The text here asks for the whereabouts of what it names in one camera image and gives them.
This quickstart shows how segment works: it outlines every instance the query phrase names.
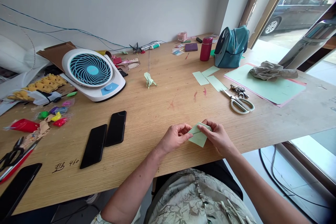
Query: teal backpack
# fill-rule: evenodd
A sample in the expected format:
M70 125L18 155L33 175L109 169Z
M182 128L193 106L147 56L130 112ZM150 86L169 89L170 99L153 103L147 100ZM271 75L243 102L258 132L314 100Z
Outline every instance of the teal backpack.
M247 50L250 31L245 25L230 30L226 27L217 42L215 65L219 68L237 68Z

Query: red container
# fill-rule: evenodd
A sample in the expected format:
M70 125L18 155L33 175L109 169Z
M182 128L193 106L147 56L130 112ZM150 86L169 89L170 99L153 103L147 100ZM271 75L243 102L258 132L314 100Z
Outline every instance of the red container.
M27 119L21 119L11 125L12 130L33 133L40 125Z
M212 47L212 37L205 37L202 43L201 55L199 56L201 61L209 60L211 47Z

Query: blue cable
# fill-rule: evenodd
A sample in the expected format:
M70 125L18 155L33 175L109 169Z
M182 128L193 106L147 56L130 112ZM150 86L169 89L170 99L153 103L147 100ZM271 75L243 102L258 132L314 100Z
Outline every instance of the blue cable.
M104 38L101 38L101 37L98 37L98 36L96 36L96 35L93 35L93 34L90 33L90 32L87 32L87 31L84 31L84 30L81 30L81 29L64 28L64 27L60 27L60 26L55 26L55 25L46 23L46 22L44 22L44 21L42 21L42 20L36 19L36 18L34 18L34 17L32 17L32 16L29 16L29 15L27 15L27 14L24 14L24 13L22 13L22 12L20 12L20 11L17 11L17 10L15 10L15 9L11 8L11 7L8 7L7 5L4 5L4 4L2 4L2 3L0 3L0 4L1 4L2 6L4 6L4 7L8 8L8 9L11 9L12 11L15 11L15 12L17 12L17 13L20 13L20 14L22 14L22 15L25 15L25 16L27 16L27 17L30 17L30 18L35 19L35 20L37 20L37 21L40 21L40 22L42 22L42 23L44 23L44 24L46 24L46 25L50 25L50 26L53 26L53 27L56 27L56 28L60 28L60 29L62 29L62 30L77 30L77 31L82 32L82 33L84 33L84 34L88 34L88 35L91 35L91 36L93 36L93 37L96 37L96 38L99 39L100 41L101 41L101 39L102 39L102 40L105 40L105 41L107 41L107 42L109 42L109 43L111 43L111 44L114 44L114 45L116 45L116 46L121 46L121 47L122 47L122 45L113 43L113 42L108 41L108 40L106 40L106 39L104 39Z
M15 25L15 26L17 26L16 24L14 24L14 23L11 23L11 22L8 22L8 21L6 21L6 20L4 20L4 19L2 19L2 18L0 18L0 20L2 20L2 21L4 21L4 22L6 22L6 23L9 23L9 24L11 24L11 25ZM53 37L53 38L55 38L55 39L57 39L57 40L59 40L59 41L62 41L62 42L64 42L65 43L65 41L63 41L63 40L60 40L60 39L58 39L58 38L56 38L56 37L54 37L54 36L52 36L52 35L50 35L50 34L48 34L48 33L54 33L54 32L61 32L61 31L64 31L64 30L68 30L68 29L62 29L62 30L57 30L57 31L38 31L38 30L34 30L34 29L31 29L31 28L28 28L28 27L25 27L25 26L20 26L21 28L24 28L24 29L28 29L28 30L32 30L32 31L34 31L34 32L37 32L37 33L43 33L43 34L45 34L45 35L48 35L48 36L50 36L50 37ZM116 52L118 52L118 53L122 53L122 52L120 52L120 51L117 51L117 50L122 50L122 49L125 49L125 48L129 48L129 47L123 47L123 48L119 48L119 49L117 49L117 50L114 50L114 49L112 49L111 47L109 47L109 46L107 46L108 48L110 48L112 51L116 51Z

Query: hand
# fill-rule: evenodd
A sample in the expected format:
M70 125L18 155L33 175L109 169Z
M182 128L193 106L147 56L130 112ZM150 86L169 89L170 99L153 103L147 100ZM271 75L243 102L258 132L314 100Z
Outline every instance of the hand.
M212 122L209 119L205 119L202 123L210 126L212 131L202 125L197 125L198 129L207 136L207 138L218 149L219 153L226 156L234 151L238 151L227 135L222 124Z
M188 131L191 129L192 127L186 123L170 126L156 148L163 151L164 154L176 150L185 141L192 138L192 134L188 134Z

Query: purple notebook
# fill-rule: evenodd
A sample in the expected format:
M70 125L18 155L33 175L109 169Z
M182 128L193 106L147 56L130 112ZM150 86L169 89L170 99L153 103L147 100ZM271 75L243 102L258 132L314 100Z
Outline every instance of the purple notebook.
M197 51L198 50L197 43L186 44L184 47L184 50L185 51Z

